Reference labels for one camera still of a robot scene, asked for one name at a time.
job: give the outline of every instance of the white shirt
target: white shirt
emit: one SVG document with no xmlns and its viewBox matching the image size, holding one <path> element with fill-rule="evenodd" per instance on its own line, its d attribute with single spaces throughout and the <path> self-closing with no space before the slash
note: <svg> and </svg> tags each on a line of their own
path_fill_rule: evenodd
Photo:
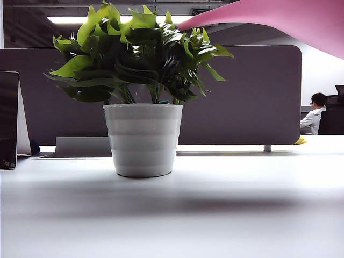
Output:
<svg viewBox="0 0 344 258">
<path fill-rule="evenodd" d="M 307 116 L 305 116 L 305 118 L 301 120 L 301 128 L 310 126 L 312 134 L 318 134 L 321 113 L 325 110 L 325 107 L 321 107 L 309 112 Z"/>
</svg>

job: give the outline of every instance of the laptop screen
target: laptop screen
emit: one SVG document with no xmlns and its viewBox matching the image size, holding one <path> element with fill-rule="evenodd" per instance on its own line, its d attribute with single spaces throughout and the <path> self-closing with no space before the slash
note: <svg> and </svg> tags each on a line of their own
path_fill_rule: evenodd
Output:
<svg viewBox="0 0 344 258">
<path fill-rule="evenodd" d="M 18 82 L 18 73 L 0 71 L 0 169 L 16 166 Z"/>
</svg>

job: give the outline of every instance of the ceiling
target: ceiling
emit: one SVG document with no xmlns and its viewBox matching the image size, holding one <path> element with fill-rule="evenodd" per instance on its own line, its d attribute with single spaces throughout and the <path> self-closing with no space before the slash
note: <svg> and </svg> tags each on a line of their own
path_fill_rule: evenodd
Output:
<svg viewBox="0 0 344 258">
<path fill-rule="evenodd" d="M 172 15 L 192 15 L 195 9 L 211 10 L 238 0 L 112 0 L 119 11 L 129 14 L 128 7 L 141 10 L 145 4 L 159 13 L 169 10 Z M 53 47 L 52 36 L 65 37 L 80 25 L 55 25 L 48 16 L 86 16 L 88 6 L 96 9 L 101 1 L 92 0 L 3 0 L 5 48 Z"/>
</svg>

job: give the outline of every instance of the white flower pot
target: white flower pot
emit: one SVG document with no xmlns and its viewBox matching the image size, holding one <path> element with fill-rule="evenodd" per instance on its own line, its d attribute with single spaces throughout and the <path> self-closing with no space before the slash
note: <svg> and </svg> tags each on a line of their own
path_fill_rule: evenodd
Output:
<svg viewBox="0 0 344 258">
<path fill-rule="evenodd" d="M 172 172 L 182 105 L 141 103 L 103 108 L 117 174 L 153 177 Z"/>
</svg>

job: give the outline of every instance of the yellow object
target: yellow object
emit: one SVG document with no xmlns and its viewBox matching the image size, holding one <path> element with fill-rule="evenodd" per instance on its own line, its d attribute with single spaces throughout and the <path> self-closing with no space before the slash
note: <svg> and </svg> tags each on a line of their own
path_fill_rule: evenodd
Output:
<svg viewBox="0 0 344 258">
<path fill-rule="evenodd" d="M 307 141 L 300 135 L 300 138 L 294 144 L 305 144 Z"/>
</svg>

